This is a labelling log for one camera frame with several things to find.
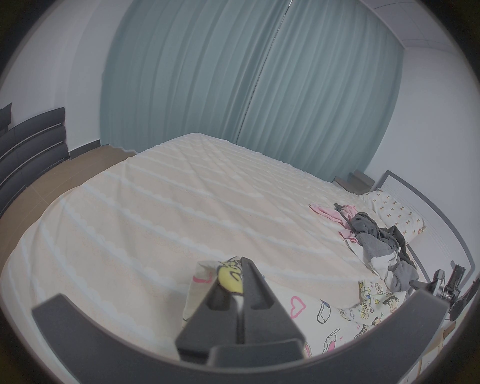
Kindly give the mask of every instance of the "teal curtain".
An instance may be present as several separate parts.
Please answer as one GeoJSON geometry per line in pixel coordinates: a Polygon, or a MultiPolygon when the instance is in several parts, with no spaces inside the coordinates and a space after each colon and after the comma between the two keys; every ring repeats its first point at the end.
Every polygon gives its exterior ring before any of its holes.
{"type": "Polygon", "coordinates": [[[365,170],[403,48],[358,0],[135,0],[112,44],[101,143],[141,152],[191,132],[324,180],[365,170]]]}
{"type": "Polygon", "coordinates": [[[290,0],[135,0],[108,55],[101,143],[233,142],[290,0]]]}
{"type": "Polygon", "coordinates": [[[403,48],[358,0],[292,3],[236,143],[323,180],[364,171],[396,104],[403,48]]]}

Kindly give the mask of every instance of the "striped bed sheet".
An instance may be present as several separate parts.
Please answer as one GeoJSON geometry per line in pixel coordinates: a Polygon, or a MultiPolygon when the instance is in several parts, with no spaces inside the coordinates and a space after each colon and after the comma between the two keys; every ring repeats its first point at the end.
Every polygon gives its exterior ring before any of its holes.
{"type": "Polygon", "coordinates": [[[118,337],[178,359],[174,346],[196,264],[252,259],[265,277],[338,308],[376,276],[310,203],[358,197],[291,165],[192,133],[111,167],[60,196],[23,235],[1,300],[29,348],[62,382],[31,309],[63,293],[118,337]]]}

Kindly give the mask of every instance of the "curtain fold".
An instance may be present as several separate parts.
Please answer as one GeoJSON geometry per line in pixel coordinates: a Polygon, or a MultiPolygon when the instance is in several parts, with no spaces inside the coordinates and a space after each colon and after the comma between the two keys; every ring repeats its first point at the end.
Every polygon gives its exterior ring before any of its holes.
{"type": "Polygon", "coordinates": [[[135,0],[112,44],[101,143],[233,142],[289,0],[135,0]]]}
{"type": "Polygon", "coordinates": [[[357,0],[294,0],[238,145],[321,179],[364,171],[390,122],[403,48],[357,0]]]}

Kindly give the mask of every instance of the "floor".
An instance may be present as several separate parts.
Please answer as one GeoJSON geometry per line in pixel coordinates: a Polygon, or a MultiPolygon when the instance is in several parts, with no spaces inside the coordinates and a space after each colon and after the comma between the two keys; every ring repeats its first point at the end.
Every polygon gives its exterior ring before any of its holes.
{"type": "MultiPolygon", "coordinates": [[[[25,231],[57,197],[133,155],[109,145],[99,147],[59,164],[25,189],[0,218],[0,271],[25,231]]],[[[1,314],[0,383],[46,382],[1,314]]]]}

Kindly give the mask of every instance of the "headboard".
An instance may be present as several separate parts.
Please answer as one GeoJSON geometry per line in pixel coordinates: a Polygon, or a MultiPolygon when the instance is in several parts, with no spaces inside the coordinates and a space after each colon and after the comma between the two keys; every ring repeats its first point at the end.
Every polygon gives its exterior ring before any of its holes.
{"type": "Polygon", "coordinates": [[[462,236],[445,216],[423,193],[412,187],[393,172],[387,171],[377,188],[388,191],[402,205],[418,213],[425,221],[426,229],[407,246],[415,262],[428,282],[438,269],[449,278],[455,264],[465,268],[460,288],[475,272],[475,262],[462,236]]]}

